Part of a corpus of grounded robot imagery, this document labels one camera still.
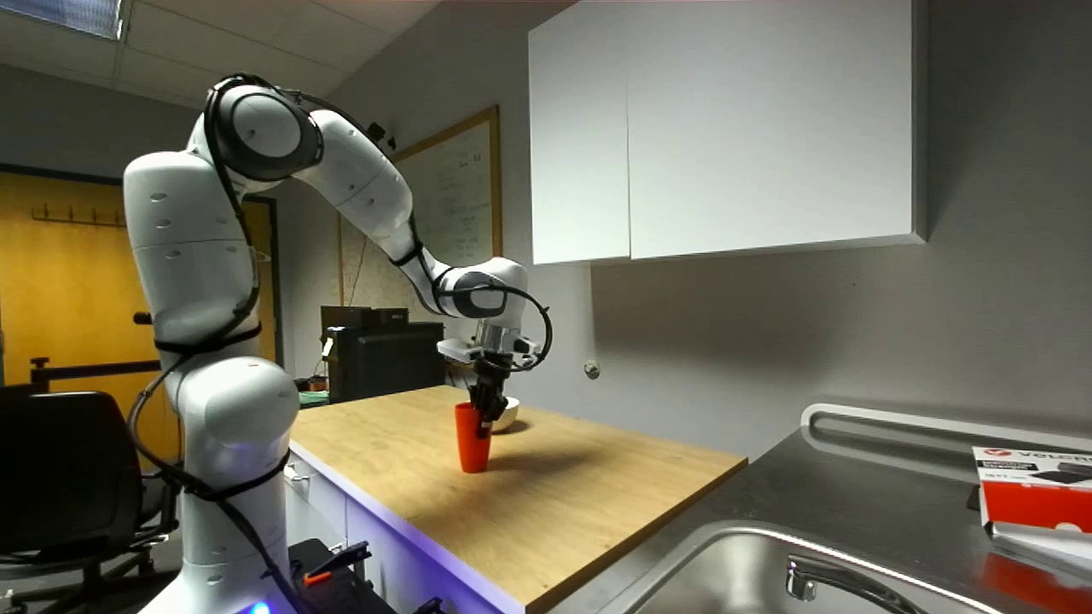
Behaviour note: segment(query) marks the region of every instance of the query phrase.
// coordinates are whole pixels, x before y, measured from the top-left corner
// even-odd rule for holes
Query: ceiling
[[[120,45],[0,9],[0,65],[187,108],[230,73],[328,95],[436,3],[126,0]]]

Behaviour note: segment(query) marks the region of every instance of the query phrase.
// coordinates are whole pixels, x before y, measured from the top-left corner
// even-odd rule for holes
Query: faucet
[[[786,565],[786,593],[796,600],[815,600],[815,583],[855,593],[891,614],[923,614],[907,597],[895,593],[891,588],[869,581],[864,572],[791,555]]]

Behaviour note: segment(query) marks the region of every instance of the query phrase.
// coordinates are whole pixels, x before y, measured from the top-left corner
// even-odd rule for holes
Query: yellow wall
[[[246,224],[263,274],[258,351],[276,359],[273,211],[246,206]],[[121,230],[120,184],[0,169],[0,332],[4,383],[28,383],[29,359],[51,367],[102,363],[154,363],[150,326],[135,326],[143,289]],[[51,390],[106,390],[126,411],[154,378],[56,378]],[[178,456],[178,418],[163,392],[143,411],[143,439]]]

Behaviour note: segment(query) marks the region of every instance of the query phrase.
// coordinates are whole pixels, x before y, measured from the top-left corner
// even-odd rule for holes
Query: floor
[[[158,572],[178,569],[180,551],[178,539],[168,539],[154,550]],[[51,572],[51,577],[28,577],[28,581],[0,581],[0,614],[9,614],[6,589],[42,589],[42,588],[70,588],[77,572]],[[81,614],[135,614],[150,597],[163,589],[168,581],[154,581],[130,589],[109,589],[94,607],[81,607]]]

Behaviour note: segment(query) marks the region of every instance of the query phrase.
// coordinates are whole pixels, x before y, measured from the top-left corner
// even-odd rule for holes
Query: ceiling light
[[[121,0],[0,0],[0,9],[120,41]]]

